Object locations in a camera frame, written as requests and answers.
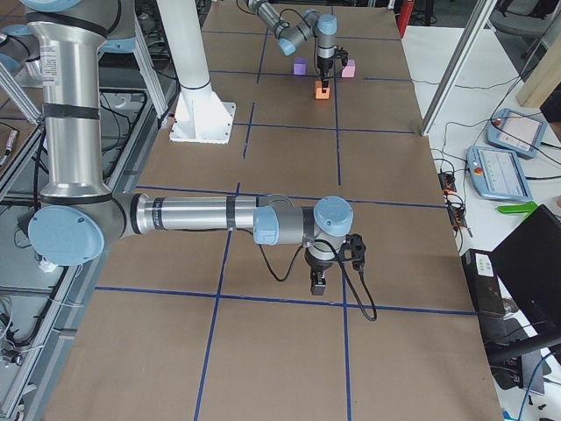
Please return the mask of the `orange foam block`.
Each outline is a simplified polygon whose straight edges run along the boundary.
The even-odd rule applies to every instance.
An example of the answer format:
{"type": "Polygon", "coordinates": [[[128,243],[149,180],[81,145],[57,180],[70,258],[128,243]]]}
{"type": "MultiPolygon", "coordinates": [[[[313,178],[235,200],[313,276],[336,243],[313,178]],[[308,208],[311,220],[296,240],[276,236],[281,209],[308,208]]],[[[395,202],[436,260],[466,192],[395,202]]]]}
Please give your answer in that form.
{"type": "Polygon", "coordinates": [[[330,85],[329,91],[327,93],[323,93],[321,89],[321,81],[315,81],[315,99],[316,100],[328,100],[330,98],[330,85]]]}

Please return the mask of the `pink foam block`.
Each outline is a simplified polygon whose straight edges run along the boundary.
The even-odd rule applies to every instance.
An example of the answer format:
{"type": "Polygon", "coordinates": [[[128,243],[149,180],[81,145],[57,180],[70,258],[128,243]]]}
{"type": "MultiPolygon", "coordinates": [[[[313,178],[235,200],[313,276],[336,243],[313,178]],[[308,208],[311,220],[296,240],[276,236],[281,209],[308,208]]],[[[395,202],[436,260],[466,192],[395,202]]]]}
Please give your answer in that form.
{"type": "Polygon", "coordinates": [[[356,73],[356,62],[353,59],[349,59],[346,65],[341,71],[342,78],[353,78],[356,73]]]}

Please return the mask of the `purple foam block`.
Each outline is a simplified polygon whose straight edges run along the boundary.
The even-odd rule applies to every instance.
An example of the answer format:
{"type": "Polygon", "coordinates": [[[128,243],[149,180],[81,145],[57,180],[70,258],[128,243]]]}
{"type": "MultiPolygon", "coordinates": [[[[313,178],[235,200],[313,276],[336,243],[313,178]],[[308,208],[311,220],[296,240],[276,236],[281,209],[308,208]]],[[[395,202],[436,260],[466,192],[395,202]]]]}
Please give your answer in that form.
{"type": "Polygon", "coordinates": [[[308,60],[304,57],[295,57],[293,64],[293,74],[304,76],[307,74],[308,60]]]}

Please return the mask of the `brown paper table cover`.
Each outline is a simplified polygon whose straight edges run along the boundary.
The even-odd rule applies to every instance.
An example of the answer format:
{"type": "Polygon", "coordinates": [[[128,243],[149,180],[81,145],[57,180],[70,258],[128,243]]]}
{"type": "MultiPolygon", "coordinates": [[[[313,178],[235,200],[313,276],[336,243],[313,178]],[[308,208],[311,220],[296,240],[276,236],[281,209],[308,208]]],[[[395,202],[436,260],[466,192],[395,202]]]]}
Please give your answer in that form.
{"type": "Polygon", "coordinates": [[[46,420],[498,420],[389,11],[337,7],[358,63],[315,77],[232,1],[202,30],[225,145],[161,132],[150,197],[233,196],[234,232],[117,242],[46,420]]]}

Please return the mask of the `orange black connector strip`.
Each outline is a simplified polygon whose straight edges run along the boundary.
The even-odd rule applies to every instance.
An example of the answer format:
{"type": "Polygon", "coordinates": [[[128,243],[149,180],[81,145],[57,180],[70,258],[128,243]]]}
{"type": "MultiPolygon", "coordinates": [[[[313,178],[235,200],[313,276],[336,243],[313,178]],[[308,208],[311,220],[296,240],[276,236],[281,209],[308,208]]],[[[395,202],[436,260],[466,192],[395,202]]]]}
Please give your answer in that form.
{"type": "Polygon", "coordinates": [[[440,170],[437,176],[442,189],[444,203],[447,208],[452,230],[455,233],[459,233],[461,229],[466,229],[468,234],[472,235],[471,229],[465,219],[465,201],[457,192],[454,173],[452,171],[440,170]]]}

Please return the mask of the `black control box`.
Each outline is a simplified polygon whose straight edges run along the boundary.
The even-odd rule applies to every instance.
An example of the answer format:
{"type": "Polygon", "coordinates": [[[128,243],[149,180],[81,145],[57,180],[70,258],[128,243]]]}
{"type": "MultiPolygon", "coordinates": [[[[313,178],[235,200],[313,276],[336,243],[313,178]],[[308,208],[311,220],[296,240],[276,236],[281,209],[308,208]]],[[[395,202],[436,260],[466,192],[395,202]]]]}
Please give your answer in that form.
{"type": "Polygon", "coordinates": [[[494,272],[489,252],[468,249],[461,256],[461,260],[475,311],[483,316],[504,317],[505,309],[498,277],[494,272]]]}

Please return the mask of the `upper teach pendant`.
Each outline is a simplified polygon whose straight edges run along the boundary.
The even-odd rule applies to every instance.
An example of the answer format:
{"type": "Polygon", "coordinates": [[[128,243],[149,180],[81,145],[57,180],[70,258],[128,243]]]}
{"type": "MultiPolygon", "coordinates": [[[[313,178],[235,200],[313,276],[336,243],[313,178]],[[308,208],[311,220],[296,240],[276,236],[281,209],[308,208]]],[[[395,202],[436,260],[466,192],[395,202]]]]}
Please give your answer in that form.
{"type": "Polygon", "coordinates": [[[499,110],[486,129],[486,140],[493,146],[512,150],[523,158],[534,158],[545,134],[546,124],[509,108],[499,110]]]}

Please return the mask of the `teach pendant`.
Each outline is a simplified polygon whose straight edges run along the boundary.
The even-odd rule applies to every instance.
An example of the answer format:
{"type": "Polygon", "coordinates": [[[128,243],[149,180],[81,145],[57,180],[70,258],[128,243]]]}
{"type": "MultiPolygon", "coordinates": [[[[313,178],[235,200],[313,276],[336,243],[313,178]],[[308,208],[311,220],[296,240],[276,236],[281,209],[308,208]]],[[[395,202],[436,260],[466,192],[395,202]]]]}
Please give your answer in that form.
{"type": "Polygon", "coordinates": [[[509,108],[499,110],[486,129],[486,140],[493,146],[512,150],[523,158],[534,158],[545,134],[546,124],[509,108]]]}
{"type": "Polygon", "coordinates": [[[481,196],[515,202],[527,202],[533,198],[514,151],[470,146],[466,151],[466,162],[472,184],[481,196]]]}

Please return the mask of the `lower teach pendant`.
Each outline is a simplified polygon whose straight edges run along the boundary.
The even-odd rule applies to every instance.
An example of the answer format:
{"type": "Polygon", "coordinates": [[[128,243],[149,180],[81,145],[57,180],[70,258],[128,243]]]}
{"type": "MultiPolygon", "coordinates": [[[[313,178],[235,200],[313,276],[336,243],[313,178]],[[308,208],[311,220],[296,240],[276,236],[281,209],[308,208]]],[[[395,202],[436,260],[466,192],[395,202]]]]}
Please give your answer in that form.
{"type": "Polygon", "coordinates": [[[466,162],[472,184],[481,196],[515,202],[527,202],[533,198],[514,151],[470,146],[466,151],[466,162]]]}

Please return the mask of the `black laptop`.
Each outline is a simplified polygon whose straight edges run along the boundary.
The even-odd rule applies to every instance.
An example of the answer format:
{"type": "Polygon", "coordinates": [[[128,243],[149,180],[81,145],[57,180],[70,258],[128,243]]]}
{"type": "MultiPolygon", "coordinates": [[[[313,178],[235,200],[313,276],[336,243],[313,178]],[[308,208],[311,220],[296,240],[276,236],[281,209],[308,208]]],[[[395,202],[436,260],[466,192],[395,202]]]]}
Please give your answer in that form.
{"type": "Polygon", "coordinates": [[[494,271],[539,334],[560,343],[560,220],[544,205],[492,252],[494,271]]]}

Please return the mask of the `green plastic piece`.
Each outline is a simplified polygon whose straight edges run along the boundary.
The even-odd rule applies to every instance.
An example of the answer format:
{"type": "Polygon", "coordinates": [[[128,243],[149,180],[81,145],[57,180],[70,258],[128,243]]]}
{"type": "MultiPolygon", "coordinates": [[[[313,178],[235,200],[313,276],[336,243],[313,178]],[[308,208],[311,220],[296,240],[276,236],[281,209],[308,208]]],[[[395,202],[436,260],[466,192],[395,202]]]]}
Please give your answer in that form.
{"type": "Polygon", "coordinates": [[[497,207],[497,211],[503,215],[525,215],[528,216],[533,213],[538,208],[538,205],[534,201],[529,201],[526,203],[510,204],[510,205],[500,205],[497,207]]]}

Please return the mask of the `white pillar with base plate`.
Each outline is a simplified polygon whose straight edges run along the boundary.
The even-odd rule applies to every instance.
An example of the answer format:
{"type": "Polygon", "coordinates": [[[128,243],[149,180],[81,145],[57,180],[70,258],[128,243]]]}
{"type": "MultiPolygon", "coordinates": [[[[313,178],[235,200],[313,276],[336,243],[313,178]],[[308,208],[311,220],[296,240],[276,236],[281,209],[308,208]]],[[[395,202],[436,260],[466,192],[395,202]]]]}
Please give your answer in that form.
{"type": "Polygon", "coordinates": [[[236,105],[222,102],[212,88],[195,2],[161,0],[157,5],[181,88],[170,139],[228,143],[236,105]]]}

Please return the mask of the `aluminium frame post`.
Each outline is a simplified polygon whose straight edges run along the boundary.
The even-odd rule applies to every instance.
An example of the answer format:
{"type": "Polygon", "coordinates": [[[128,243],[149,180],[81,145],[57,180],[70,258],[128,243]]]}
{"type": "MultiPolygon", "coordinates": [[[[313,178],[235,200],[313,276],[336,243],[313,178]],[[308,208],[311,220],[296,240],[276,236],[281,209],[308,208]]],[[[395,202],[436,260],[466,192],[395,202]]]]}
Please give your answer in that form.
{"type": "Polygon", "coordinates": [[[474,45],[484,29],[496,2],[493,0],[479,0],[468,19],[459,41],[453,51],[451,59],[444,71],[443,77],[438,84],[435,95],[432,97],[429,108],[425,113],[420,126],[420,134],[427,136],[434,125],[438,114],[443,109],[451,89],[456,83],[462,67],[465,65],[474,45]]]}

